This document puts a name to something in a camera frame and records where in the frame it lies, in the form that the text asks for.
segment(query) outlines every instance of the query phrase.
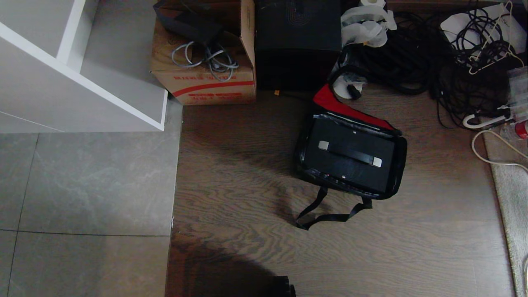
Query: black bag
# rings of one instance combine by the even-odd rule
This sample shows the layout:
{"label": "black bag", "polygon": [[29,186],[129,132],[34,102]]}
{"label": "black bag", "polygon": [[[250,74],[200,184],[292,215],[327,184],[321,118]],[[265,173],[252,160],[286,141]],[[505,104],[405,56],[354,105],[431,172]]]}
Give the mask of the black bag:
{"label": "black bag", "polygon": [[[358,112],[339,102],[328,85],[314,97],[320,107],[308,116],[295,148],[296,172],[320,186],[317,199],[296,219],[297,227],[308,230],[320,221],[345,222],[372,199],[382,200],[397,193],[407,156],[407,141],[387,121]],[[328,189],[362,197],[349,214],[330,214],[305,224],[299,219],[316,209]]]}

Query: plastic bottle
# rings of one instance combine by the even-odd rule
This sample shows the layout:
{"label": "plastic bottle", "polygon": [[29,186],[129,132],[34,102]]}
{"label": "plastic bottle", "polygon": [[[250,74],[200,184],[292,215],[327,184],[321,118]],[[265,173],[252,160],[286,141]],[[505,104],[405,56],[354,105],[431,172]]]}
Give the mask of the plastic bottle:
{"label": "plastic bottle", "polygon": [[503,126],[501,129],[501,136],[508,141],[528,139],[528,120],[514,125]]}

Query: floor tile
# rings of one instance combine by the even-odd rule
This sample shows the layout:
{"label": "floor tile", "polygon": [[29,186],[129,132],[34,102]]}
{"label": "floor tile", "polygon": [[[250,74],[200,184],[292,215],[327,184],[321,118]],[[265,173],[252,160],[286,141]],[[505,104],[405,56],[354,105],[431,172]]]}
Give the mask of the floor tile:
{"label": "floor tile", "polygon": [[181,112],[164,132],[41,134],[20,230],[170,235]]}
{"label": "floor tile", "polygon": [[0,229],[17,230],[38,134],[0,134]]}
{"label": "floor tile", "polygon": [[0,297],[7,296],[15,238],[16,232],[14,231],[0,231]]}
{"label": "floor tile", "polygon": [[163,297],[169,241],[21,232],[9,297]]}

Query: gray cable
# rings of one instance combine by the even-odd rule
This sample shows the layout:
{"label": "gray cable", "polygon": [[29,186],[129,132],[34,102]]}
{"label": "gray cable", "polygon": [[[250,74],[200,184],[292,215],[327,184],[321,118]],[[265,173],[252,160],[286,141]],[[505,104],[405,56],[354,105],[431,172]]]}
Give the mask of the gray cable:
{"label": "gray cable", "polygon": [[183,0],[180,0],[180,2],[181,2],[182,5],[185,6],[185,8],[188,9],[190,12],[196,14],[196,12],[194,12],[194,10],[192,10],[190,7],[188,7],[187,4],[185,4],[185,2],[183,2]]}
{"label": "gray cable", "polygon": [[[201,65],[202,63],[207,63],[209,66],[209,70],[211,71],[211,74],[219,81],[228,81],[233,76],[233,72],[236,68],[239,67],[238,62],[236,62],[231,55],[225,50],[223,46],[220,44],[216,44],[220,50],[212,53],[210,47],[206,47],[204,51],[204,58],[198,62],[193,63],[191,59],[189,59],[188,50],[189,47],[194,43],[194,41],[190,41],[188,43],[184,43],[174,49],[171,53],[171,59],[174,64],[176,64],[179,67],[182,68],[193,68],[196,66]],[[180,64],[174,60],[174,54],[179,51],[180,49],[184,49],[185,52],[185,59],[187,60],[187,64]],[[224,58],[228,61],[227,63],[220,62],[217,57],[220,55],[223,55]],[[221,79],[216,75],[216,73],[223,73],[229,71],[229,75],[225,79]]]}

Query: shelf board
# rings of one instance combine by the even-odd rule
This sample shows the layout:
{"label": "shelf board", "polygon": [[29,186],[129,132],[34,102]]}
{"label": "shelf board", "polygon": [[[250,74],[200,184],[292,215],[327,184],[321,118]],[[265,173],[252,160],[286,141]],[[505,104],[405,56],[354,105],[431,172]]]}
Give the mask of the shelf board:
{"label": "shelf board", "polygon": [[[64,132],[162,131],[163,125],[0,23],[0,110]],[[0,133],[5,127],[0,126]]]}
{"label": "shelf board", "polygon": [[98,4],[99,0],[74,0],[62,36],[56,58],[77,73],[81,71]]}
{"label": "shelf board", "polygon": [[76,0],[0,0],[0,22],[56,56]]}
{"label": "shelf board", "polygon": [[164,125],[167,91],[150,73],[155,20],[149,1],[101,1],[80,74]]}

